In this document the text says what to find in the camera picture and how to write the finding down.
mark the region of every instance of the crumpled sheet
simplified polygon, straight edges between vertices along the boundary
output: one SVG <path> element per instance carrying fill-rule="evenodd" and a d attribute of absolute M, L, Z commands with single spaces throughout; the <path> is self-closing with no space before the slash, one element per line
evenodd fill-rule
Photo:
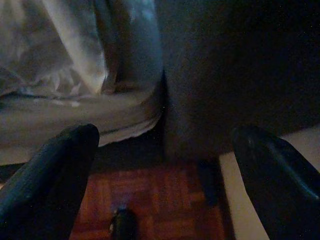
<path fill-rule="evenodd" d="M 0 95 L 97 95 L 103 86 L 113 92 L 118 61 L 110 19 L 102 0 L 0 1 Z"/>

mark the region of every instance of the red wooden floor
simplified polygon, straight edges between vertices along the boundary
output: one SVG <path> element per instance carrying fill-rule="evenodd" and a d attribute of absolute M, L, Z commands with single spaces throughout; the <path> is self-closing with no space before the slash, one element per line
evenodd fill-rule
<path fill-rule="evenodd" d="M 91 175 L 70 240 L 110 239 L 120 206 L 136 213 L 140 240 L 225 239 L 221 209 L 206 206 L 192 164 Z"/>

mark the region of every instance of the black shoe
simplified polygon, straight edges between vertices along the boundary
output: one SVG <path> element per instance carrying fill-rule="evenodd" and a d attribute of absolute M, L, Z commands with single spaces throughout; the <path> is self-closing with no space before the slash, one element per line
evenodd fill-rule
<path fill-rule="evenodd" d="M 109 227 L 112 240 L 136 240 L 138 223 L 136 215 L 129 209 L 118 209 Z"/>

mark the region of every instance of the white bed sheet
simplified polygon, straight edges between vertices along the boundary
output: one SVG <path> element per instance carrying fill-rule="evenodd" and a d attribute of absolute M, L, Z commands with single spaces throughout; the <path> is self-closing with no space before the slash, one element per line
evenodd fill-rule
<path fill-rule="evenodd" d="M 9 95 L 0 99 L 0 165 L 27 162 L 46 140 L 66 127 L 91 123 L 100 146 L 152 129 L 162 112 L 161 84 L 79 100 Z"/>

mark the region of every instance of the parquet floor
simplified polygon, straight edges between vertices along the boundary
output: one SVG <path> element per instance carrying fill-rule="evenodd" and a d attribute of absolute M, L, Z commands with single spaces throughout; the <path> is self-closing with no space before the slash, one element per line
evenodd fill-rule
<path fill-rule="evenodd" d="M 208 207 L 194 164 L 93 174 L 70 240 L 108 240 L 114 210 L 127 206 L 140 240 L 224 240 L 221 209 Z"/>

